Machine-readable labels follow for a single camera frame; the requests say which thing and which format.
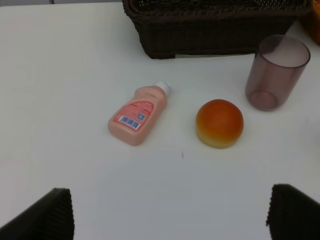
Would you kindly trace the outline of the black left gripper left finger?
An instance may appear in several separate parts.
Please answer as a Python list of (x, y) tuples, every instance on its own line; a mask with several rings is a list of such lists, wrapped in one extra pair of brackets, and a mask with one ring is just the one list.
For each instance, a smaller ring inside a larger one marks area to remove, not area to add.
[(53, 188), (0, 228), (2, 240), (72, 240), (75, 235), (72, 195)]

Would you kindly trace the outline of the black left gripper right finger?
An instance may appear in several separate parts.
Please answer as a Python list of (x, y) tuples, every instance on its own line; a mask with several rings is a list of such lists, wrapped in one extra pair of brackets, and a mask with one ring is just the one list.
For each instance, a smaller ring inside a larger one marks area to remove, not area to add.
[(273, 240), (318, 240), (320, 203), (290, 184), (275, 184), (266, 226)]

